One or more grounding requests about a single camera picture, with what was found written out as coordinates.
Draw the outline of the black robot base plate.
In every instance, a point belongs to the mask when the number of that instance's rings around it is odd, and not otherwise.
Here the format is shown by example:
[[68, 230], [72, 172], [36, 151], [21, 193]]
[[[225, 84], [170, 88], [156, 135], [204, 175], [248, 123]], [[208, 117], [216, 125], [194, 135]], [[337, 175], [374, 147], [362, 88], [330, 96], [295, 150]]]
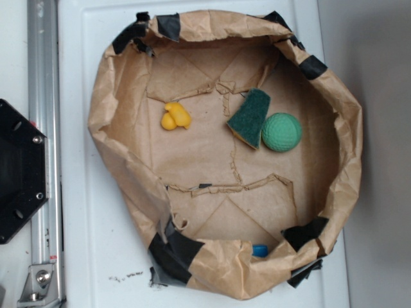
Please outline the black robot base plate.
[[48, 200], [47, 137], [1, 100], [1, 244]]

